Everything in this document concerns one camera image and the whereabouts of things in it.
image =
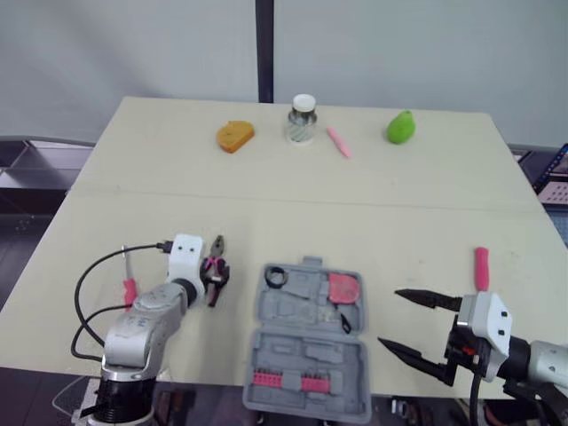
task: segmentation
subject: white lid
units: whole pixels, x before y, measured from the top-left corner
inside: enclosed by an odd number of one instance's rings
[[[316,99],[312,95],[306,95],[304,93],[295,95],[292,100],[292,107],[301,113],[309,113],[315,109]]]

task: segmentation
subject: robotic arm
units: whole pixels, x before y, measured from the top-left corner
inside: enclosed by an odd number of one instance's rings
[[[552,426],[568,426],[568,347],[539,341],[529,344],[512,336],[511,315],[496,293],[481,291],[464,297],[413,289],[395,293],[432,309],[439,306],[457,312],[446,344],[446,364],[430,362],[419,351],[379,338],[400,360],[448,386],[454,385],[458,366],[487,382],[499,376],[505,379],[505,393],[542,404]]]
[[[97,402],[82,412],[87,424],[151,424],[166,343],[205,295],[199,275],[202,250],[201,237],[176,236],[166,283],[137,297],[108,331]]]

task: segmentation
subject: table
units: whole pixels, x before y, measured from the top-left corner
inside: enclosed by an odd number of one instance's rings
[[[453,388],[414,371],[376,341],[406,343],[442,360],[451,312],[393,295],[430,288],[474,291],[473,248],[491,250],[491,289],[513,313],[513,333],[568,340],[568,252],[486,114],[415,111],[417,132],[394,146],[382,131],[398,111],[318,106],[311,146],[286,142],[289,106],[125,98],[0,312],[0,365],[98,375],[74,359],[75,282],[96,258],[122,244],[176,233],[222,233],[232,278],[217,308],[192,309],[170,339],[164,366],[174,381],[242,384],[259,323],[254,294],[263,264],[304,255],[358,271],[367,292],[360,339],[375,394],[466,397],[471,374]],[[236,154],[221,151],[217,129],[248,120],[256,135]],[[349,143],[344,159],[325,136],[333,125]],[[132,254],[139,286],[164,280],[167,258]],[[122,260],[85,281],[85,312],[122,300]],[[118,315],[94,321],[105,333]],[[101,353],[86,335],[79,348]],[[482,398],[502,397],[501,380]]]

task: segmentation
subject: open tool case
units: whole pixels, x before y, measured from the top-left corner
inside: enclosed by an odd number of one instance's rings
[[[264,267],[256,296],[263,325],[253,336],[242,394],[247,408],[370,421],[367,349],[357,339],[365,318],[362,287],[356,272],[325,269],[319,257]]]

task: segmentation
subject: bread slice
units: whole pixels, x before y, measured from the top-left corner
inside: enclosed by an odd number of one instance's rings
[[[217,143],[223,151],[234,153],[255,136],[255,128],[249,122],[229,122],[217,131]]]

